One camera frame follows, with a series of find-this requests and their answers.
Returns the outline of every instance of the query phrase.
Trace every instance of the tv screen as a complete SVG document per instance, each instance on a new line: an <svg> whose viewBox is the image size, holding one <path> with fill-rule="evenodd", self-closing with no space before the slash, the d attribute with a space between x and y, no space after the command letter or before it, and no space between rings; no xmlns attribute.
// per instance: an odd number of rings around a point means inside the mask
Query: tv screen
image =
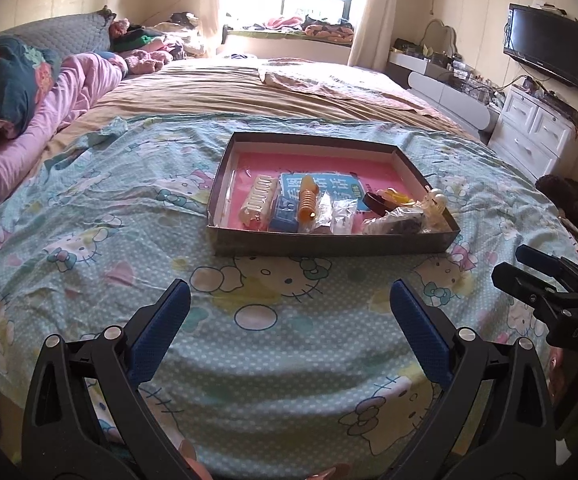
<svg viewBox="0 0 578 480"><path fill-rule="evenodd" d="M512 4L504 53L578 88L578 22L553 12Z"/></svg>

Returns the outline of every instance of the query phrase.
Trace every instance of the brown bed sheet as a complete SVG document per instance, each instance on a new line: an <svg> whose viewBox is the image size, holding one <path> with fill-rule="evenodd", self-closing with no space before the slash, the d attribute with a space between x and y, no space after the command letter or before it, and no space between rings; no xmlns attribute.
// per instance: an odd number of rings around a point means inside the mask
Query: brown bed sheet
<svg viewBox="0 0 578 480"><path fill-rule="evenodd" d="M106 126L114 117L130 118L139 114L238 112L333 121L387 121L476 140L448 118L438 120L362 101L271 88L260 81L258 63L258 60L173 62L155 74L125 80L82 118L58 133L47 144L40 160L62 152L82 134Z"/></svg>

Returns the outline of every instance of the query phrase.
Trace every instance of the open box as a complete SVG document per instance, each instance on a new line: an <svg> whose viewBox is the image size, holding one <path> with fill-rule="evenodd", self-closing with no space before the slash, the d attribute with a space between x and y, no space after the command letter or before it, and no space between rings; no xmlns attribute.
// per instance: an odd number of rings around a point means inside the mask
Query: open box
<svg viewBox="0 0 578 480"><path fill-rule="evenodd" d="M322 235L245 229L238 211L259 174L341 173L365 191L393 187L415 200L429 183L397 147L365 140L296 134L234 133L218 167L207 208L207 229L218 256L378 256L441 253L460 233L445 210L446 230L419 234Z"/></svg>

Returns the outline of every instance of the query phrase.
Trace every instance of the pink bedding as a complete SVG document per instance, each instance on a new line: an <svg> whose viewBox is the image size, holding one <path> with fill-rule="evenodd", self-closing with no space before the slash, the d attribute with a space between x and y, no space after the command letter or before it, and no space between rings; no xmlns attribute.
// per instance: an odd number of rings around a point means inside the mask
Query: pink bedding
<svg viewBox="0 0 578 480"><path fill-rule="evenodd" d="M352 99L396 110L413 110L420 115L447 120L440 112L386 75L370 70L304 59L279 58L263 62L258 68L258 74L265 85L275 88Z"/></svg>
<svg viewBox="0 0 578 480"><path fill-rule="evenodd" d="M33 167L47 142L122 79L120 68L92 53L67 56L60 75L24 133L0 141L0 204Z"/></svg>

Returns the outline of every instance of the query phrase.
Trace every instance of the metal screw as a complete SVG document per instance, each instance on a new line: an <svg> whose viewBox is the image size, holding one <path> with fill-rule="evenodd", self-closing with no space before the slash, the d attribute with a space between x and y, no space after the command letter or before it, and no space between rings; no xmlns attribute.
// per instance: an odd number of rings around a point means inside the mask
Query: metal screw
<svg viewBox="0 0 578 480"><path fill-rule="evenodd" d="M122 334L122 330L118 326L110 326L105 330L105 339L118 339Z"/></svg>
<svg viewBox="0 0 578 480"><path fill-rule="evenodd" d="M45 339L45 345L48 348L53 348L58 343L60 343L60 336L57 336L56 334L52 334L47 339Z"/></svg>
<svg viewBox="0 0 578 480"><path fill-rule="evenodd" d="M476 338L476 333L470 328L461 328L458 335L460 339L464 339L465 341L473 341Z"/></svg>
<svg viewBox="0 0 578 480"><path fill-rule="evenodd" d="M518 344L525 350L531 350L533 348L533 343L531 342L530 339L527 339L526 337L521 337L520 342Z"/></svg>

